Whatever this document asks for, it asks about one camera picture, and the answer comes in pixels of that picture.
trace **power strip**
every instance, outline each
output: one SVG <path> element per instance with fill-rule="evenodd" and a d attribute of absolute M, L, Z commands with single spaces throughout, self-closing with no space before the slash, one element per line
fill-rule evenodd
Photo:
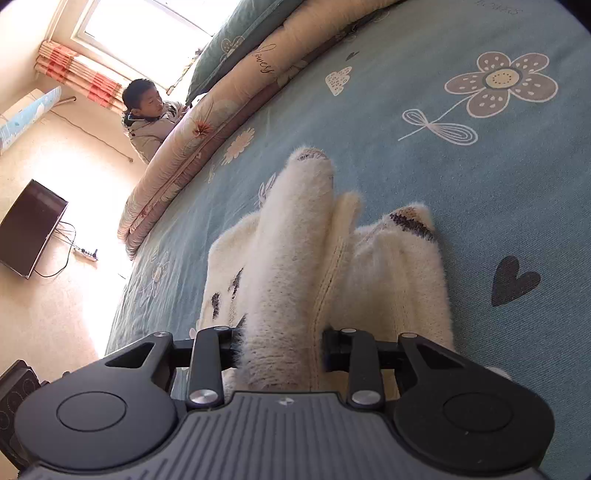
<path fill-rule="evenodd" d="M 95 249 L 95 252 L 91 254 L 88 250 L 85 250 L 84 248 L 78 248 L 74 246 L 74 255 L 87 258 L 88 260 L 92 260 L 93 262 L 96 262 L 98 260 L 98 257 L 96 256 L 98 251 L 99 249 L 97 248 Z"/>

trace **white furry blanket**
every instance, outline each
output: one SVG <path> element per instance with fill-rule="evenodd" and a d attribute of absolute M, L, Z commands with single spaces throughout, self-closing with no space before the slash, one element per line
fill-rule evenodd
<path fill-rule="evenodd" d="M 340 390 L 322 371 L 331 326 L 395 341 L 412 331 L 453 349 L 443 266 L 428 209 L 413 204 L 355 229 L 358 195 L 335 199 L 332 162 L 296 150 L 259 212 L 212 245 L 197 328 L 245 318 L 241 368 L 227 391 Z M 393 375 L 384 378 L 395 395 Z"/>

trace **ribbed black surface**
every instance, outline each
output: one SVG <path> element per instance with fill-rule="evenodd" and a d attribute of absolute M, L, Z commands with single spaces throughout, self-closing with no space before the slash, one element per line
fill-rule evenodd
<path fill-rule="evenodd" d="M 84 476 L 36 468 L 21 478 L 74 480 Z M 172 440 L 142 463 L 92 478 L 467 479 L 422 464 L 396 443 L 381 416 L 350 410 L 330 393 L 237 393 L 224 408 L 191 413 Z M 504 478 L 543 477 L 525 471 Z"/>

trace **boy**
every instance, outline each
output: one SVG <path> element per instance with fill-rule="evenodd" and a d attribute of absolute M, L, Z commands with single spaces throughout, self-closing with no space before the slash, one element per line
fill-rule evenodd
<path fill-rule="evenodd" d="M 185 114 L 179 102 L 163 102 L 152 80 L 137 79 L 123 91 L 126 135 L 141 159 L 150 163 L 164 139 Z"/>

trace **beige carpet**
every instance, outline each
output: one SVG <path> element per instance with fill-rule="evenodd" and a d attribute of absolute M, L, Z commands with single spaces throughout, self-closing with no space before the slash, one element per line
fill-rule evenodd
<path fill-rule="evenodd" d="M 0 372 L 22 358 L 51 381 L 102 356 L 125 285 L 119 274 L 131 269 L 115 236 L 119 216 L 144 169 L 51 112 L 0 157 L 0 219 L 35 179 L 70 202 L 63 219 L 76 226 L 76 243 L 99 249 L 97 263 L 72 255 L 54 278 L 25 280 L 0 265 Z M 57 271 L 67 250 L 52 238 L 37 270 Z M 15 470 L 0 455 L 7 478 Z"/>

